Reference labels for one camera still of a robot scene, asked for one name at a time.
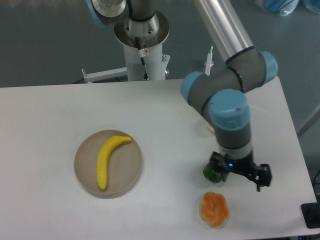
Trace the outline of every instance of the orange object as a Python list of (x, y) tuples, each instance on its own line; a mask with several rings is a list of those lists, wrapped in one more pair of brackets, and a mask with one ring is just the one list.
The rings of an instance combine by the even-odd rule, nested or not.
[(221, 226), (229, 217), (225, 197), (212, 191), (206, 192), (199, 206), (199, 214), (209, 226)]

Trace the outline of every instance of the black cable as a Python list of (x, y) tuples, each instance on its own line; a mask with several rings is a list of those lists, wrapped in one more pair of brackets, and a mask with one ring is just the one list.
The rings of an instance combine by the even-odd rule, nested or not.
[[(138, 48), (138, 51), (140, 51), (142, 48), (141, 48), (141, 45), (140, 45), (140, 39), (138, 37), (135, 38), (135, 44), (136, 44), (136, 47)], [(145, 59), (144, 57), (140, 57), (141, 59), (141, 63), (144, 67), (144, 79), (145, 80), (149, 80), (149, 77), (148, 77), (148, 73), (147, 73), (147, 68), (146, 68), (146, 63), (145, 63)]]
[(78, 81), (75, 81), (74, 83), (72, 83), (72, 84), (78, 84), (78, 83), (80, 83), (81, 81), (84, 81), (85, 79), (84, 78), (82, 78), (82, 79), (80, 79), (80, 80), (78, 80)]

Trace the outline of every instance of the blue object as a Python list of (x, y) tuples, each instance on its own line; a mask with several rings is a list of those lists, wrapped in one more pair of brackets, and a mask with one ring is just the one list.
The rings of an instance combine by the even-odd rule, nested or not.
[(90, 10), (90, 13), (93, 17), (93, 20), (95, 22), (95, 24), (99, 27), (99, 28), (104, 28), (105, 25), (100, 21), (95, 9), (94, 9), (94, 6), (92, 5), (92, 0), (85, 0), (86, 4), (88, 5), (88, 8)]
[(183, 80), (180, 92), (184, 99), (189, 103), (189, 94), (194, 82), (202, 75), (205, 75), (201, 71), (194, 71), (189, 73)]
[(264, 61), (265, 61), (265, 78), (264, 83), (266, 84), (274, 79), (278, 74), (278, 63), (274, 56), (272, 56), (267, 51), (261, 51)]
[(218, 91), (209, 100), (212, 122), (226, 131), (238, 131), (249, 124), (250, 108), (245, 94), (239, 90)]
[(310, 11), (320, 14), (320, 1), (319, 0), (303, 0), (303, 4)]
[(261, 9), (280, 16), (287, 16), (292, 13), (299, 0), (255, 0)]

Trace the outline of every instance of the green object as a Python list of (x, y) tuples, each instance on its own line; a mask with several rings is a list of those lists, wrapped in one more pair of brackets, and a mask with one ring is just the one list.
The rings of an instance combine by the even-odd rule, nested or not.
[(220, 173), (211, 170), (210, 163), (208, 163), (203, 169), (203, 175), (209, 179), (211, 182), (220, 183), (222, 181), (222, 176)]

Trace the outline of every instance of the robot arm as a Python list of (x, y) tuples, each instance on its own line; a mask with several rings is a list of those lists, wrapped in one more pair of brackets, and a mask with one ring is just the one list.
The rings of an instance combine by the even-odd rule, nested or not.
[(277, 61), (268, 52), (257, 52), (229, 0), (194, 3), (226, 64), (212, 76), (192, 72), (181, 86), (184, 99), (213, 126), (220, 147), (205, 168), (206, 177), (219, 174), (225, 181), (228, 173), (236, 173), (256, 183), (260, 191), (270, 185), (272, 175), (268, 164), (254, 163), (244, 93), (271, 81), (278, 73)]

